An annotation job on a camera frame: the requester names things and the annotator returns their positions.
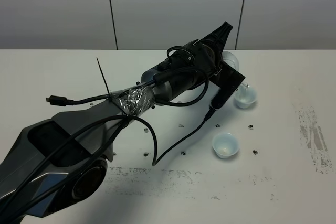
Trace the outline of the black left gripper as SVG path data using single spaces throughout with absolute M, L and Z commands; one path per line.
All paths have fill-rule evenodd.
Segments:
M 223 72 L 222 52 L 232 29 L 232 25 L 224 22 L 204 38 L 182 46 L 193 54 L 192 65 L 205 71 L 209 77 L 220 76 Z

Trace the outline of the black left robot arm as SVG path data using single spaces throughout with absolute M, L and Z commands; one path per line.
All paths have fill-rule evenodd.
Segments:
M 113 160 L 113 142 L 156 105 L 176 107 L 185 91 L 219 87 L 204 121 L 236 91 L 244 76 L 223 60 L 232 26 L 223 23 L 200 40 L 167 50 L 160 64 L 131 88 L 86 98 L 91 108 L 57 113 L 21 130 L 1 163 L 1 223 L 45 217 L 90 197 Z

